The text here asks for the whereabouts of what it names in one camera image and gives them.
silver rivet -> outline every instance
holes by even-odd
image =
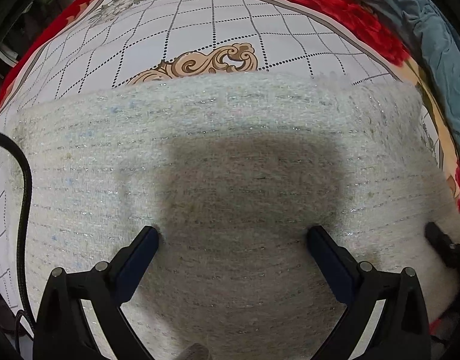
[[[373,265],[368,261],[362,261],[360,263],[360,269],[364,272],[370,272],[373,269]]]
[[[56,277],[60,276],[61,273],[62,273],[63,271],[64,271],[64,270],[63,270],[62,268],[60,268],[60,267],[55,268],[55,269],[52,271],[52,276],[53,276],[54,278],[56,278]]]
[[[98,263],[95,265],[95,270],[96,270],[96,271],[99,271],[99,272],[102,272],[102,271],[104,271],[104,270],[107,269],[108,265],[109,265],[108,262],[106,262],[106,261],[100,261],[100,262],[98,262]]]
[[[415,270],[413,268],[410,268],[409,266],[405,268],[405,273],[411,278],[416,275]]]

wrinkled blue fabric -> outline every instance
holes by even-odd
[[[429,71],[460,154],[460,37],[430,0],[362,0]]]

knitted garment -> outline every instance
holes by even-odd
[[[344,310],[306,250],[306,229],[321,224],[357,261],[415,268],[435,319],[459,283],[423,227],[436,221],[460,242],[460,215],[421,142],[420,108],[406,84],[257,72],[25,110],[8,133],[34,180],[26,258],[34,313],[52,268],[109,261],[153,225],[160,248],[122,309],[155,358],[195,342],[217,360],[308,358]],[[15,237],[22,179],[10,161]]]

light blue fabric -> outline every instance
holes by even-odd
[[[460,153],[460,37],[430,0],[362,0],[429,70]]]

thin black wire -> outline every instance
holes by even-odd
[[[24,317],[28,322],[28,315],[23,310],[18,310],[17,314],[15,314],[15,350],[18,354],[20,354],[20,320]]]
[[[25,154],[23,154],[23,151],[20,150],[18,145],[15,142],[13,142],[9,137],[1,133],[0,147],[6,149],[17,160],[23,173],[22,209],[20,210],[20,220],[18,222],[17,233],[17,283],[18,293],[20,293],[23,311],[25,312],[25,318],[27,319],[28,324],[30,325],[30,329],[32,329],[32,332],[34,332],[35,325],[37,323],[33,316],[30,301],[28,299],[27,280],[25,279],[25,240],[27,239],[28,215],[30,213],[30,205],[32,201],[32,173],[30,171],[30,165],[28,164],[28,161],[25,157]]]

